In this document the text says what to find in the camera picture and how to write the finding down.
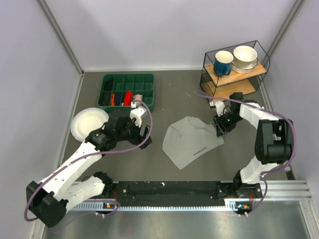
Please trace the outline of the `white underwear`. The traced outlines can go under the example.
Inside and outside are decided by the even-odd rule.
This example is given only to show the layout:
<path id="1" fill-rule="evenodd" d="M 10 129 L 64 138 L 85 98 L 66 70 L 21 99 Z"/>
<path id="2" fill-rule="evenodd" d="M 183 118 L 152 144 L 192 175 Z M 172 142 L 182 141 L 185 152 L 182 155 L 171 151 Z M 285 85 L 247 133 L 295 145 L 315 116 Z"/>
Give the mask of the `white underwear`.
<path id="1" fill-rule="evenodd" d="M 216 128 L 198 118 L 186 116 L 171 124 L 162 149 L 175 166 L 182 170 L 198 157 L 224 144 Z"/>

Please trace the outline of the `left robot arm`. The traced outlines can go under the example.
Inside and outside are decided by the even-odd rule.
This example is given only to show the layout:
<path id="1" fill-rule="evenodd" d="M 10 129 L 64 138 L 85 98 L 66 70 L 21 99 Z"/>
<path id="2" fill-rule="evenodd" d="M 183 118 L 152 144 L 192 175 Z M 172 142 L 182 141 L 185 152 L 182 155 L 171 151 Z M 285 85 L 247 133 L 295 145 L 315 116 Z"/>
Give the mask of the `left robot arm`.
<path id="1" fill-rule="evenodd" d="M 31 222 L 28 212 L 32 212 L 35 220 L 52 228 L 76 205 L 99 195 L 109 197 L 113 185 L 104 173 L 98 172 L 78 185 L 74 182 L 104 155 L 123 153 L 114 150 L 118 142 L 133 145 L 126 152 L 147 147 L 152 141 L 152 126 L 147 125 L 143 135 L 140 131 L 143 117 L 149 113 L 146 107 L 135 108 L 124 116 L 110 116 L 98 108 L 78 113 L 72 120 L 71 133 L 81 143 L 79 148 L 49 176 L 28 184 L 24 219 Z"/>

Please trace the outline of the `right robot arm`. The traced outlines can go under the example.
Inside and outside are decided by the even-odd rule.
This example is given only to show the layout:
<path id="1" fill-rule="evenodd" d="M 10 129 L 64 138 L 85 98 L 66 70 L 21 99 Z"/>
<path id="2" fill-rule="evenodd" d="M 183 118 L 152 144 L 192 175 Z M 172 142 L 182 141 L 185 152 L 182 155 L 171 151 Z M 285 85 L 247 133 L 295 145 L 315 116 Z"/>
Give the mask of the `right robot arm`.
<path id="1" fill-rule="evenodd" d="M 256 129 L 255 155 L 233 179 L 234 194 L 244 197 L 256 188 L 261 177 L 292 159 L 296 133 L 290 119 L 265 110 L 256 101 L 245 100 L 240 92 L 231 94 L 229 101 L 228 106 L 222 101 L 214 103 L 216 135 L 229 133 L 241 120 L 246 120 Z"/>

